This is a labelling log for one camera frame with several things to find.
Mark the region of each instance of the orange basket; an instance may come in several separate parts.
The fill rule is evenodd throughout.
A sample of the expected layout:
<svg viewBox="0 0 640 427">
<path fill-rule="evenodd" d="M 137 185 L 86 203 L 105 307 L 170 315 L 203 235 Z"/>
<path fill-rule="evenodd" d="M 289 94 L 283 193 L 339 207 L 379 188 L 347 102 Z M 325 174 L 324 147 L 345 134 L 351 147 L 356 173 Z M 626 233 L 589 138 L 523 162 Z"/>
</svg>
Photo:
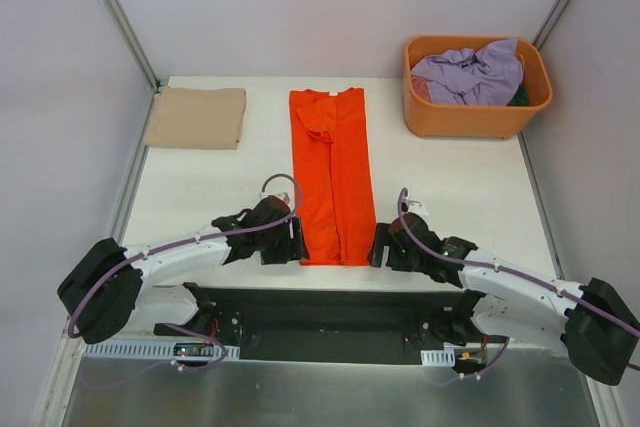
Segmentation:
<svg viewBox="0 0 640 427">
<path fill-rule="evenodd" d="M 450 49 L 485 45 L 506 37 L 464 37 L 423 35 L 410 40 L 405 51 L 403 72 L 404 118 L 411 132 L 420 137 L 498 137 L 508 139 L 521 132 L 527 123 L 553 98 L 553 90 L 540 52 L 524 40 L 518 41 L 516 55 L 524 70 L 523 84 L 529 93 L 529 105 L 449 105 L 428 102 L 411 85 L 411 69 L 427 55 L 439 55 Z"/>
</svg>

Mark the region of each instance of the tabletop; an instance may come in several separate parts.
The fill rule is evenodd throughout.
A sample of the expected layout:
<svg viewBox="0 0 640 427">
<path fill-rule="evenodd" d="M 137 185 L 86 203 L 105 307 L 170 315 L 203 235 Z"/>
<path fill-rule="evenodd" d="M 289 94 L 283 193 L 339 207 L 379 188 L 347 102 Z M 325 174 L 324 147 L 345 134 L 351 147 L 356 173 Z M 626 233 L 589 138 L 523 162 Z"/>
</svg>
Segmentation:
<svg viewBox="0 0 640 427">
<path fill-rule="evenodd" d="M 378 222 L 396 218 L 402 187 L 423 203 L 440 237 L 455 235 L 496 256 L 555 277 L 533 189 L 517 138 L 422 139 L 402 116 L 400 79 L 303 77 L 171 77 L 171 87 L 242 87 L 247 107 L 237 150 L 149 148 L 124 243 L 185 237 L 213 218 L 259 201 L 262 182 L 293 173 L 288 99 L 292 90 L 365 90 L 371 181 Z M 274 193 L 293 188 L 284 179 Z M 457 290 L 418 273 L 388 268 L 261 265 L 256 254 L 229 265 L 175 277 L 207 287 L 378 291 Z"/>
</svg>

